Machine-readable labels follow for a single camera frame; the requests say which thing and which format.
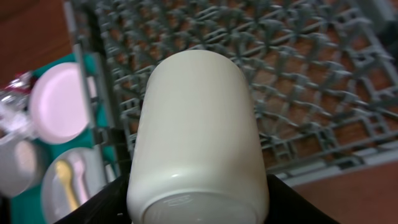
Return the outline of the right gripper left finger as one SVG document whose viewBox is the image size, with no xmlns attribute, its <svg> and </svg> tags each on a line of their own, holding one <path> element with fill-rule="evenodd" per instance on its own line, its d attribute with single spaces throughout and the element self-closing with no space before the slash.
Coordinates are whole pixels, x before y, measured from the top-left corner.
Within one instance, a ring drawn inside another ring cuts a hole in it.
<svg viewBox="0 0 398 224">
<path fill-rule="evenodd" d="M 129 175 L 121 175 L 55 224 L 131 224 L 126 197 Z"/>
</svg>

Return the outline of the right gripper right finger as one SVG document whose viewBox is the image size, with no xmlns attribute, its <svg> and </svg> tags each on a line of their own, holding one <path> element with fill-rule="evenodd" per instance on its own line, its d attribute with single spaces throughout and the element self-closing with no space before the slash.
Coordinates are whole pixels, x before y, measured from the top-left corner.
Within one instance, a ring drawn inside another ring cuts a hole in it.
<svg viewBox="0 0 398 224">
<path fill-rule="evenodd" d="M 267 174 L 269 214 L 264 224 L 338 224 L 273 174 Z"/>
</svg>

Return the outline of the grey round plate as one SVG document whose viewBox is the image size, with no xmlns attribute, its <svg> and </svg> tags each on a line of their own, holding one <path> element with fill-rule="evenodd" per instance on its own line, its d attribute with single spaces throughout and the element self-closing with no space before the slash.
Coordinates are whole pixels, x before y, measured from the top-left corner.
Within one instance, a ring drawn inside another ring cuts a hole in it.
<svg viewBox="0 0 398 224">
<path fill-rule="evenodd" d="M 70 154 L 77 152 L 85 161 L 85 182 L 89 199 L 100 192 L 106 184 L 116 179 L 116 174 L 109 162 L 103 162 L 99 154 L 86 147 L 76 147 L 60 154 L 47 169 L 41 186 L 41 204 L 47 223 L 55 223 L 67 216 L 70 210 L 66 193 L 55 172 L 55 164 L 58 160 L 65 160 L 73 171 L 73 189 L 75 191 L 79 206 L 78 187 L 74 176 Z"/>
</svg>

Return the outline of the yellow plastic spoon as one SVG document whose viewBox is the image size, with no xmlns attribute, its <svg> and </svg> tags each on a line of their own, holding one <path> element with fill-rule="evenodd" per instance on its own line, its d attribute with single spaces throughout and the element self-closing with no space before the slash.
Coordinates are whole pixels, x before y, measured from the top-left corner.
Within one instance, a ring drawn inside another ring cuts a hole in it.
<svg viewBox="0 0 398 224">
<path fill-rule="evenodd" d="M 73 212 L 79 207 L 79 203 L 73 189 L 73 171 L 65 160 L 58 160 L 55 164 L 55 172 L 58 176 L 67 196 L 70 210 Z"/>
</svg>

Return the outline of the white cup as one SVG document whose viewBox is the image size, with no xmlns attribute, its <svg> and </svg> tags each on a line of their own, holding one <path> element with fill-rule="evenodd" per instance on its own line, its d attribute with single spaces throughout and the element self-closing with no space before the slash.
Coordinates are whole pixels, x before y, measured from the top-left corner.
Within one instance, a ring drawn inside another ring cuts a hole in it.
<svg viewBox="0 0 398 224">
<path fill-rule="evenodd" d="M 266 169 L 247 81 L 187 50 L 149 77 L 127 190 L 133 223 L 263 223 Z"/>
</svg>

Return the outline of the pink round plate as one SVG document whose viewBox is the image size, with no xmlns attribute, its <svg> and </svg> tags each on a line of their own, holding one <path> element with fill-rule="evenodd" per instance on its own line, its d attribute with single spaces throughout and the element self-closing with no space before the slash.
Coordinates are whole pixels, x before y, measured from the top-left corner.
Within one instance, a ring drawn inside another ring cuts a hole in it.
<svg viewBox="0 0 398 224">
<path fill-rule="evenodd" d="M 79 136 L 89 123 L 80 65 L 65 62 L 44 72 L 30 93 L 28 109 L 44 142 L 63 144 Z"/>
</svg>

